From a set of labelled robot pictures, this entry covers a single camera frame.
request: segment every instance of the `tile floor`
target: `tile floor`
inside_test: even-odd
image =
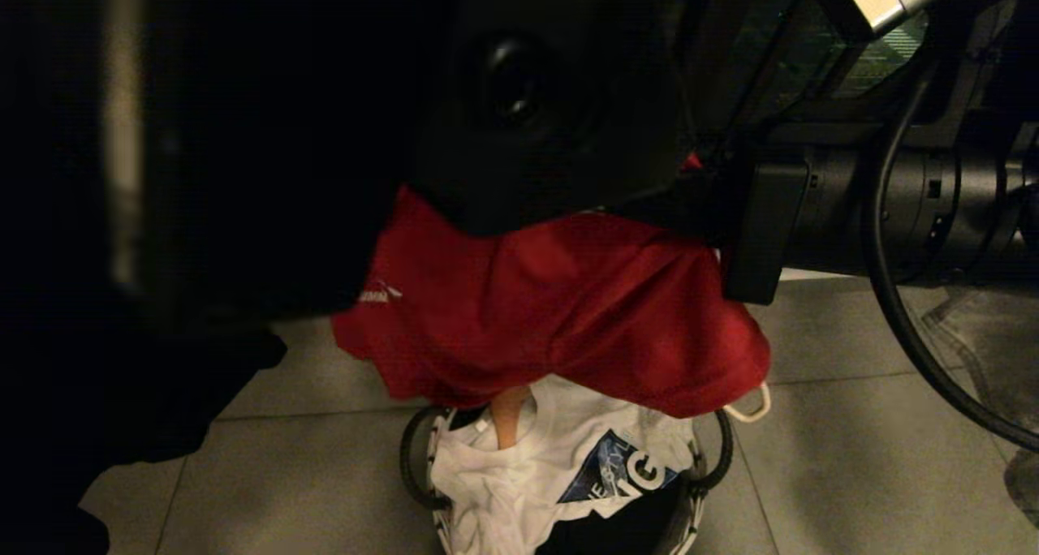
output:
[[[926,300],[933,294],[914,294]],[[1006,445],[923,382],[860,280],[790,282],[753,314],[775,352],[773,414],[737,429],[708,501],[700,554],[1034,555],[1007,498]],[[111,555],[436,554],[397,445],[411,403],[326,322],[282,326],[290,353],[258,376],[184,459],[116,468],[83,506]],[[698,428],[718,445],[712,422]]]

